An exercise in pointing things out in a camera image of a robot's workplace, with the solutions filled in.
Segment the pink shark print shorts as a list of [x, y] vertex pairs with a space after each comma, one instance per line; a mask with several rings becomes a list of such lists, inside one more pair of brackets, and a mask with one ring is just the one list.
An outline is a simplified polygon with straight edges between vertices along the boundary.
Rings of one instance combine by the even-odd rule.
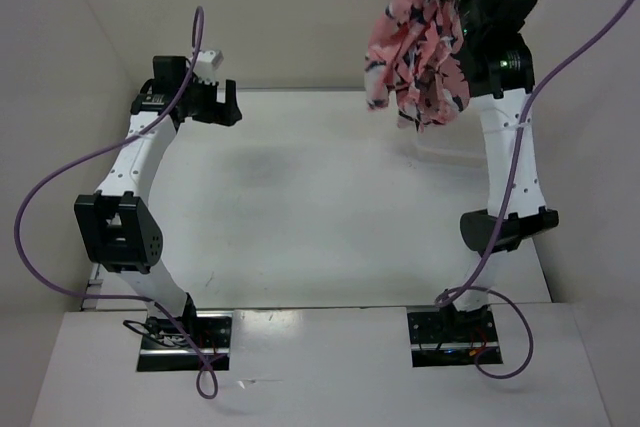
[[455, 55], [463, 46], [452, 0], [391, 0], [375, 22], [365, 53], [369, 110], [396, 97], [397, 125], [422, 132], [444, 126], [470, 102], [470, 88]]

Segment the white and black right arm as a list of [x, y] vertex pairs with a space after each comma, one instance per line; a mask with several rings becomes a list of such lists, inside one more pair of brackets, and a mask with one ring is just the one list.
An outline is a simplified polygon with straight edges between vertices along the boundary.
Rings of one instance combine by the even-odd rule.
[[541, 191], [529, 105], [534, 62], [521, 30], [538, 0], [451, 0], [462, 41], [455, 58], [480, 116], [489, 179], [487, 206], [460, 218], [467, 248], [480, 257], [462, 288], [451, 290], [440, 332], [460, 340], [485, 313], [504, 256], [559, 224]]

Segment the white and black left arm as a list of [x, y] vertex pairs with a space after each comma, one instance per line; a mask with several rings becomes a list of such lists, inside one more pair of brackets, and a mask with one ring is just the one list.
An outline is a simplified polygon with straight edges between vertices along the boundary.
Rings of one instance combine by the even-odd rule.
[[153, 76], [131, 104], [129, 133], [110, 172], [92, 194], [80, 195], [74, 213], [89, 259], [124, 280], [142, 297], [165, 336], [185, 347], [196, 341], [200, 323], [191, 296], [162, 261], [163, 233], [149, 207], [161, 160], [187, 119], [232, 127], [242, 118], [236, 83], [225, 82], [217, 98], [219, 50], [197, 57], [156, 56]]

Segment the white plastic basket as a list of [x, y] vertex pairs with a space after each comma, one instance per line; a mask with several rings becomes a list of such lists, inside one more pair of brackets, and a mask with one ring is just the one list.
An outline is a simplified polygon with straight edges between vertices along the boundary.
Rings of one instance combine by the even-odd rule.
[[486, 163], [484, 155], [464, 150], [437, 148], [421, 144], [415, 144], [414, 150], [416, 157], [425, 162], [463, 166], [482, 166]]

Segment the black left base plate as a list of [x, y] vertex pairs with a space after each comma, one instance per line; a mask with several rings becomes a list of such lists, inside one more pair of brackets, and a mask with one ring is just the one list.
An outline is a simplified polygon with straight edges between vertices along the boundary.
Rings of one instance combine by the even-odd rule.
[[[193, 342], [216, 372], [229, 370], [232, 323], [231, 311], [203, 310], [190, 330]], [[149, 317], [125, 320], [123, 325], [141, 337], [138, 372], [186, 372], [202, 367], [189, 341], [168, 320]]]

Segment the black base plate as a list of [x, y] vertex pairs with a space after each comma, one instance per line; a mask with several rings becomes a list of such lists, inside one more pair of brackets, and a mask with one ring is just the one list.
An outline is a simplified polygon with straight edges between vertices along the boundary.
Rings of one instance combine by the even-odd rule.
[[[190, 330], [193, 342], [216, 372], [229, 370], [232, 323], [231, 311], [203, 310]], [[202, 367], [189, 341], [168, 320], [149, 317], [125, 320], [123, 325], [141, 337], [138, 372], [186, 372]]]
[[460, 311], [454, 305], [407, 310], [414, 368], [502, 364], [494, 317], [488, 306]]

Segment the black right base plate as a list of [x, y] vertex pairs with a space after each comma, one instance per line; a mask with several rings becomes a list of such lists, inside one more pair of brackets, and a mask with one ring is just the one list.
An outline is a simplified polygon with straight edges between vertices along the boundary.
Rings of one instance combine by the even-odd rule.
[[494, 317], [488, 306], [460, 311], [454, 305], [407, 310], [414, 368], [502, 364]]

